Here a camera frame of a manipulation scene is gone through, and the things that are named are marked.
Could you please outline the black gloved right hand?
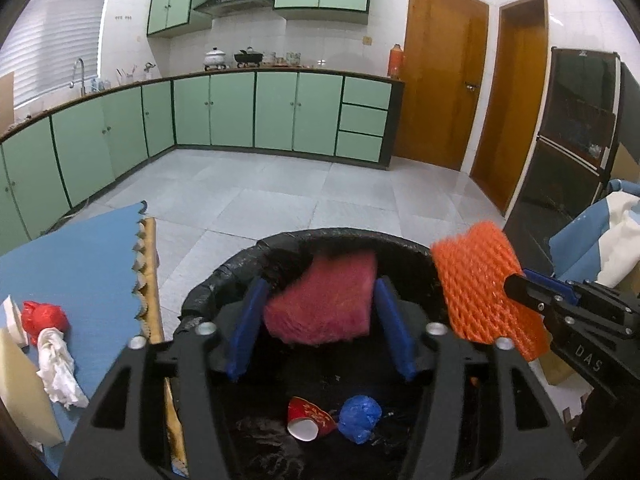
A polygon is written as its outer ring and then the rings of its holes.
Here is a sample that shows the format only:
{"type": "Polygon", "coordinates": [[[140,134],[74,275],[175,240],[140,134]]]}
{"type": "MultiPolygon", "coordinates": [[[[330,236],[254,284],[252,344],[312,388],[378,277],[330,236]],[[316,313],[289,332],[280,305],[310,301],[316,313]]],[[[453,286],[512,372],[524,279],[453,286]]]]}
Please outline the black gloved right hand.
{"type": "Polygon", "coordinates": [[[639,479],[639,400],[614,399],[600,388],[588,396],[573,439],[586,479],[639,479]]]}

